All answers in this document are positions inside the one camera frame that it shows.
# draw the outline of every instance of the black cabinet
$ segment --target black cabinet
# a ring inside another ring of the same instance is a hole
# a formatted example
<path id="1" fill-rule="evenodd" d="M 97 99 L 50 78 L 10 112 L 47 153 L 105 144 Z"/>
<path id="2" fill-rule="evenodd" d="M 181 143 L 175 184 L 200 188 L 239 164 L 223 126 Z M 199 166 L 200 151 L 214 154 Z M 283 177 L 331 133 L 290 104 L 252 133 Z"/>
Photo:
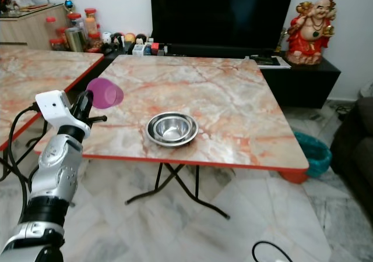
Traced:
<path id="1" fill-rule="evenodd" d="M 319 65 L 261 71 L 280 106 L 307 108 L 322 108 L 340 75 L 325 58 Z"/>

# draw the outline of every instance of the pink cup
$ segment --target pink cup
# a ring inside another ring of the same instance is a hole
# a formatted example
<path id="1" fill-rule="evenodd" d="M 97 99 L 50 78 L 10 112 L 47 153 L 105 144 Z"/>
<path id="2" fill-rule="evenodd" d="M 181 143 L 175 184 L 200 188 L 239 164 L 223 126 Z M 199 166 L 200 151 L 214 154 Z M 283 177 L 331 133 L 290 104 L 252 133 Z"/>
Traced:
<path id="1" fill-rule="evenodd" d="M 97 109 L 107 109 L 123 101 L 123 90 L 108 79 L 98 77 L 92 80 L 87 90 L 93 92 L 93 106 Z"/>

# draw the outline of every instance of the television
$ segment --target television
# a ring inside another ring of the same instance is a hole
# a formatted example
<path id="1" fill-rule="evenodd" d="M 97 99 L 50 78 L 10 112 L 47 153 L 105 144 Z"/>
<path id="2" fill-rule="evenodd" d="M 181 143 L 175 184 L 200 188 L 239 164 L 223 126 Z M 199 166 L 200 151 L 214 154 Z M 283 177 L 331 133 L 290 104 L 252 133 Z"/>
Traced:
<path id="1" fill-rule="evenodd" d="M 152 0 L 158 43 L 188 56 L 273 52 L 290 0 Z"/>

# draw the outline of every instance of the black tv screen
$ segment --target black tv screen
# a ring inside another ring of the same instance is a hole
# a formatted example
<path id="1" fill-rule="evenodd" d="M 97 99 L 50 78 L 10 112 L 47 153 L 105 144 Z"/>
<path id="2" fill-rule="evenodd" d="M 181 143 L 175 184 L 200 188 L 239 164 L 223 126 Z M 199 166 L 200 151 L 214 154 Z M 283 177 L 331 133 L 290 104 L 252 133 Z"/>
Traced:
<path id="1" fill-rule="evenodd" d="M 154 40 L 275 49 L 290 0 L 152 0 Z"/>

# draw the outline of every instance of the sofa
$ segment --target sofa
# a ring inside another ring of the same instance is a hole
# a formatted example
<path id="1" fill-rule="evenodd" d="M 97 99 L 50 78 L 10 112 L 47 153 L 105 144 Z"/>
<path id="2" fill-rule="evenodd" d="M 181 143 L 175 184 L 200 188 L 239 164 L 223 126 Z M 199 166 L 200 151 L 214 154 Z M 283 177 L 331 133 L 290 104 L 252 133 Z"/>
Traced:
<path id="1" fill-rule="evenodd" d="M 358 100 L 335 134 L 331 167 L 373 218 L 373 97 Z"/>

